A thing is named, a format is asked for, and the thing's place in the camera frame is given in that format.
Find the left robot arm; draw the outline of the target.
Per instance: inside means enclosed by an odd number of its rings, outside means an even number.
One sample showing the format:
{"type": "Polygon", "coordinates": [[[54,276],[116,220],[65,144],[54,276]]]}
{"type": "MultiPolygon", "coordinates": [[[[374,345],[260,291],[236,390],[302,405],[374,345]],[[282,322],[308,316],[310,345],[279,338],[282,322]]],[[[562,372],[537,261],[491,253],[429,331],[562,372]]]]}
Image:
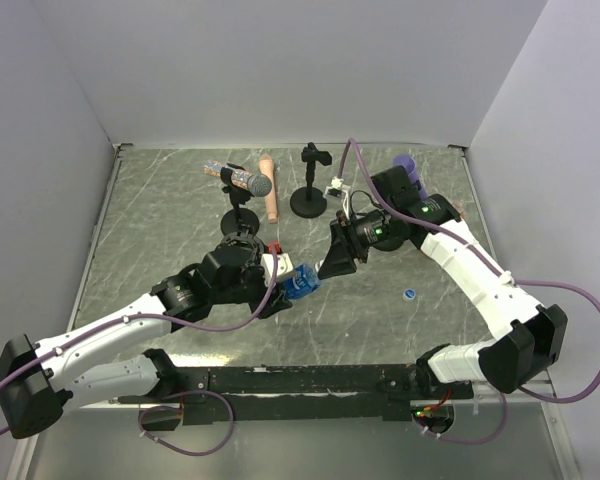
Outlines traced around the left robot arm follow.
{"type": "Polygon", "coordinates": [[[119,396],[169,400],[178,379],[166,354],[149,351],[120,363],[112,357],[183,327],[209,331],[203,321],[215,305],[246,304],[251,320],[288,309],[283,283],[293,273],[289,255],[275,247],[219,246],[86,326],[39,341],[12,338],[0,356],[6,432],[28,438],[65,413],[119,396]]]}

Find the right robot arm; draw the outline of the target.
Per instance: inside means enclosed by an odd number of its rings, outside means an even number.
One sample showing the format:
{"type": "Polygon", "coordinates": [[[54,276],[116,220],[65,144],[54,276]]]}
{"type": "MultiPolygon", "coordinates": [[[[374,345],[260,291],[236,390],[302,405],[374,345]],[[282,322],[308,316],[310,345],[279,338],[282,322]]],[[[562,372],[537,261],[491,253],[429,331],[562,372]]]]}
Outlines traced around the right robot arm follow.
{"type": "Polygon", "coordinates": [[[443,344],[423,354],[416,375],[421,394],[438,398],[451,383],[464,381],[487,382],[511,393],[558,359],[567,325],[559,306],[545,307],[516,286],[454,206],[440,194],[420,197],[403,168],[392,167],[371,180],[387,208],[361,216],[337,211],[319,279],[355,273],[370,247],[409,241],[456,283],[491,334],[486,341],[443,344]]]}

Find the blue label water bottle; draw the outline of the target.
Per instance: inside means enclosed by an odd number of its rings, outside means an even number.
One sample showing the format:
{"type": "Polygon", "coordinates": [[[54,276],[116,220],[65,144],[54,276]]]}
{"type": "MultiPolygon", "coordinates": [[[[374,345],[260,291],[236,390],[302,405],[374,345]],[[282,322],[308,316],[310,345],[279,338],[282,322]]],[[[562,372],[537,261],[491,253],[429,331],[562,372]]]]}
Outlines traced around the blue label water bottle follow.
{"type": "Polygon", "coordinates": [[[315,292],[322,285],[318,272],[310,264],[298,265],[294,274],[283,282],[285,298],[289,301],[302,299],[315,292]]]}

